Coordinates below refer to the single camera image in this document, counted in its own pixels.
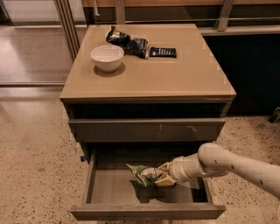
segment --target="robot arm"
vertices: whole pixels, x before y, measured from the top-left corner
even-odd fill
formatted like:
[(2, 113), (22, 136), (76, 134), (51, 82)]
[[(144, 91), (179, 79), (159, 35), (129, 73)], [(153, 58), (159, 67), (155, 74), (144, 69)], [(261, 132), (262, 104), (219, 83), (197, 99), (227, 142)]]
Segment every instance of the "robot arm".
[(233, 172), (280, 199), (280, 166), (238, 156), (215, 143), (202, 144), (198, 153), (176, 157), (159, 168), (169, 172), (171, 179), (179, 183)]

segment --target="drawer front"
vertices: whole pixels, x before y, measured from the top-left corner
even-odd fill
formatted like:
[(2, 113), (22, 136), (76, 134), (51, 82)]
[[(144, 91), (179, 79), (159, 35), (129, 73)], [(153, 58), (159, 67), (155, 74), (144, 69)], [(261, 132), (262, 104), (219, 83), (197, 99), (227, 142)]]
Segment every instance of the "drawer front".
[[(130, 170), (121, 164), (133, 164), (138, 156), (132, 151), (121, 150), (122, 155), (112, 155), (109, 164), (113, 168), (99, 166), (99, 157), (110, 154), (107, 150), (93, 150), (91, 155), (83, 201), (80, 206), (72, 206), (70, 212), (78, 221), (128, 220), (153, 218), (160, 220), (213, 220), (224, 211), (223, 205), (212, 202), (207, 182), (194, 178), (185, 185), (166, 188), (141, 187), (134, 180)], [(156, 167), (165, 155), (155, 151), (150, 161)]]
[(78, 142), (97, 143), (214, 141), (224, 123), (222, 118), (69, 120)]

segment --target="wooden beam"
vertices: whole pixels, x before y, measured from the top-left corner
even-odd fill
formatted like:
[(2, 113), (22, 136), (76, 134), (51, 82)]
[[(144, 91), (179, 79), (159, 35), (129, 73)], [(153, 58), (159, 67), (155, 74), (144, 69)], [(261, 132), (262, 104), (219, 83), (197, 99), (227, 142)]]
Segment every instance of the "wooden beam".
[[(96, 0), (98, 7), (115, 7), (115, 0)], [(81, 0), (83, 7), (93, 7), (93, 0)], [(223, 0), (125, 0), (126, 7), (223, 5)], [(280, 0), (235, 0), (234, 4), (280, 4)]]

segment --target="floor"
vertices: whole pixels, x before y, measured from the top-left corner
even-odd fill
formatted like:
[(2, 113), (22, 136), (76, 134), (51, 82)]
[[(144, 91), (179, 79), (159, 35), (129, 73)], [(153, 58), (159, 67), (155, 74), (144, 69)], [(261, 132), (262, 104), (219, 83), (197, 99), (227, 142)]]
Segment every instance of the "floor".
[[(85, 29), (79, 29), (82, 39)], [(64, 81), (72, 61), (58, 28), (0, 26), (0, 81)], [(207, 180), (217, 220), (78, 222), (88, 165), (67, 125), (61, 88), (0, 88), (0, 223), (223, 224), (280, 223), (279, 199), (228, 174)], [(280, 123), (268, 117), (228, 117), (217, 143), (245, 157), (280, 165)]]

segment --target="cabinet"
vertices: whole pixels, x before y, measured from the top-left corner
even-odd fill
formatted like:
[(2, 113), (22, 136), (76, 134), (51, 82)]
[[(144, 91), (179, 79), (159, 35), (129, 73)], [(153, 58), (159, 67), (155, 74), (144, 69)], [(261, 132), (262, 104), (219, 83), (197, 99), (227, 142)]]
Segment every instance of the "cabinet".
[(117, 29), (150, 46), (175, 47), (178, 57), (126, 52), (113, 73), (90, 59), (106, 44), (108, 25), (90, 26), (61, 93), (69, 126), (89, 162), (77, 220), (128, 218), (215, 219), (225, 211), (204, 179), (166, 188), (141, 188), (127, 163), (159, 166), (217, 139), (235, 91), (193, 24), (134, 24)]

